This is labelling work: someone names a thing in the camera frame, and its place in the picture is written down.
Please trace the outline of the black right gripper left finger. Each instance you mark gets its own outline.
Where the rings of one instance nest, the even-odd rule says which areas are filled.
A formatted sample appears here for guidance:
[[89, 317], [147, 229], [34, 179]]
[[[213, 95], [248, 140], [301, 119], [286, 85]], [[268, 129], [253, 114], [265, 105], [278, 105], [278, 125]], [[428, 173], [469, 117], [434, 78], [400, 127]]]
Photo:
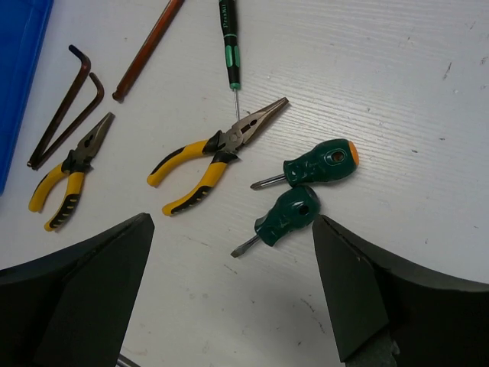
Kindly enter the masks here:
[[115, 366], [154, 235], [148, 213], [1, 271], [3, 366]]

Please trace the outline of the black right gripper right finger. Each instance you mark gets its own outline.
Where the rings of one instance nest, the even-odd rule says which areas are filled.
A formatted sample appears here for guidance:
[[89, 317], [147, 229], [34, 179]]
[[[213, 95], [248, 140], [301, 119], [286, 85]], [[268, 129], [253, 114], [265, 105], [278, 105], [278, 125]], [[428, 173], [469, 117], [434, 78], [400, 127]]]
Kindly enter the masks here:
[[313, 239], [346, 366], [486, 366], [488, 286], [423, 267], [327, 216]]

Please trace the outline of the yellow combination pliers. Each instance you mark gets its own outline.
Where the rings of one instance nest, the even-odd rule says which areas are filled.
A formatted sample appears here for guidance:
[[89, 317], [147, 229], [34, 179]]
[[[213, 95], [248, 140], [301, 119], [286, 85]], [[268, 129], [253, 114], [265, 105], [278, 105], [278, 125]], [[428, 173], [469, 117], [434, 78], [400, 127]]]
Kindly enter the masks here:
[[92, 168], [92, 159], [98, 154], [114, 120], [115, 115], [112, 112], [108, 112], [79, 141], [76, 148], [70, 150], [66, 159], [46, 174], [37, 185], [28, 204], [28, 209], [32, 213], [41, 212], [50, 191], [55, 185], [64, 178], [68, 180], [63, 201], [59, 209], [44, 225], [44, 229], [47, 232], [58, 230], [75, 213], [83, 190], [85, 176]]

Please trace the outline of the short rusty hex key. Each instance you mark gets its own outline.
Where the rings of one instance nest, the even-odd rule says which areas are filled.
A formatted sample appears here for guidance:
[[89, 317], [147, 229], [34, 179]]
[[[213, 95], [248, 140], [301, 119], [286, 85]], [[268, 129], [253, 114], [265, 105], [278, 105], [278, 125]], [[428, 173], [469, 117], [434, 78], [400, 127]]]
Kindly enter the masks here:
[[33, 163], [30, 167], [37, 171], [47, 159], [74, 133], [74, 131], [89, 117], [89, 115], [98, 107], [105, 96], [105, 89], [99, 78], [93, 73], [89, 73], [91, 81], [96, 87], [96, 96], [84, 110], [71, 122], [66, 130], [56, 139], [56, 141]]

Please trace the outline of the long dark hex key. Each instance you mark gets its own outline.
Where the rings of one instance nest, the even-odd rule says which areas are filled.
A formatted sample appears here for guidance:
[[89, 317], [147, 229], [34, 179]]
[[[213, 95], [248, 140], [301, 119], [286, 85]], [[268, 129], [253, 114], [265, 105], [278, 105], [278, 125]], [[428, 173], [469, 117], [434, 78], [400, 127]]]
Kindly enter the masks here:
[[70, 106], [73, 104], [74, 99], [81, 90], [91, 70], [91, 61], [81, 50], [79, 50], [73, 44], [70, 44], [68, 49], [73, 55], [75, 55], [79, 59], [81, 63], [80, 69], [72, 85], [70, 86], [66, 95], [61, 101], [60, 106], [58, 107], [49, 125], [47, 126], [46, 131], [43, 133], [39, 143], [37, 144], [37, 147], [34, 149], [34, 152], [27, 162], [27, 166], [32, 169], [37, 166], [38, 162], [40, 161], [41, 155], [46, 151], [48, 144], [54, 136], [54, 133], [66, 116]]

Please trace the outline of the yellow needle-nose pliers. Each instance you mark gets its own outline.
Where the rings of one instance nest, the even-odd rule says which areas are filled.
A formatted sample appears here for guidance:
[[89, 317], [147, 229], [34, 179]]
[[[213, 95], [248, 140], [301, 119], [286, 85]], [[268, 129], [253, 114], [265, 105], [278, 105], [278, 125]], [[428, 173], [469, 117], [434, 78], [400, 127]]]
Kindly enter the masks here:
[[213, 159], [198, 184], [185, 196], [162, 208], [166, 216], [180, 213], [205, 199], [225, 172], [227, 166], [238, 159], [238, 152], [260, 133], [287, 105], [286, 97], [245, 116], [226, 132], [217, 131], [211, 138], [194, 142], [168, 154], [149, 174], [147, 183], [158, 187], [168, 174], [179, 165], [211, 154]]

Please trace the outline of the thick brown hex key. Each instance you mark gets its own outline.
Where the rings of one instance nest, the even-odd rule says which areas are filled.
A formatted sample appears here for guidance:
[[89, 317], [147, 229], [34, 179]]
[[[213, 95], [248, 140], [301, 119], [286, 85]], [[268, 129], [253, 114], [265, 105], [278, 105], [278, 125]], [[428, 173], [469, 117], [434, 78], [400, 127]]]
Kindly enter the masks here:
[[113, 92], [112, 98], [115, 101], [119, 103], [124, 102], [125, 97], [129, 94], [136, 80], [141, 75], [142, 70], [151, 58], [157, 45], [160, 43], [161, 39], [167, 32], [167, 29], [176, 17], [178, 11], [181, 9], [183, 3], [184, 0], [168, 1], [167, 6], [161, 13], [160, 17], [157, 19], [157, 22], [151, 29], [151, 32], [147, 36], [140, 50], [132, 60], [130, 66], [126, 70], [124, 76], [121, 78], [119, 84]]

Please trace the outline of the slim green precision screwdriver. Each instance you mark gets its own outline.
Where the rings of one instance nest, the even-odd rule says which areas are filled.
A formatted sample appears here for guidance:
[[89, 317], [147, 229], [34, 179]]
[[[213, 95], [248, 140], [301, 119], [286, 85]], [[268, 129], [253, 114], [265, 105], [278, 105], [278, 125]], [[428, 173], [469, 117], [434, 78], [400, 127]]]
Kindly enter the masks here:
[[234, 93], [236, 120], [240, 119], [238, 91], [241, 88], [241, 57], [238, 46], [238, 13], [235, 0], [219, 1], [220, 25], [225, 47], [229, 88]]

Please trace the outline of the green stubby flathead screwdriver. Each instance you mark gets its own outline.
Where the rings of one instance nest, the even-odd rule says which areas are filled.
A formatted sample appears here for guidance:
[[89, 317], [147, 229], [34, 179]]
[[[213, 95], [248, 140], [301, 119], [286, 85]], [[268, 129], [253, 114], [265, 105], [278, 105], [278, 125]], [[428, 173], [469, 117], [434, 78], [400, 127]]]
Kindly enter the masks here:
[[257, 241], [273, 247], [285, 235], [311, 224], [320, 210], [320, 200], [311, 187], [291, 188], [277, 198], [266, 215], [255, 220], [255, 236], [238, 246], [231, 256], [242, 256]]

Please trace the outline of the green stubby phillips screwdriver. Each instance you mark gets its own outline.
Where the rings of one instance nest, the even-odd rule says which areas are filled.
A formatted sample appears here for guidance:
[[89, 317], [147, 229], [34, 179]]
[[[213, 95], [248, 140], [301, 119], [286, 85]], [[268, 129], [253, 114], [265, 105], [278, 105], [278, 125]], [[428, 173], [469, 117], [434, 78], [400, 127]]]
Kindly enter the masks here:
[[279, 182], [287, 182], [291, 187], [333, 182], [353, 174], [359, 162], [358, 150], [352, 141], [344, 138], [323, 141], [298, 158], [284, 161], [282, 174], [259, 180], [251, 189], [260, 190]]

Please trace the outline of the blue plastic divided bin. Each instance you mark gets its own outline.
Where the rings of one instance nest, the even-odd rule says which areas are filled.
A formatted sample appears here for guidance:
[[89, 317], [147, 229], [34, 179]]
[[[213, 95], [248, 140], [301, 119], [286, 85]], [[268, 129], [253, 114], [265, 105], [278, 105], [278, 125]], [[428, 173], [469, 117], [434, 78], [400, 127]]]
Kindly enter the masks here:
[[1, 0], [1, 189], [4, 190], [28, 102], [51, 0]]

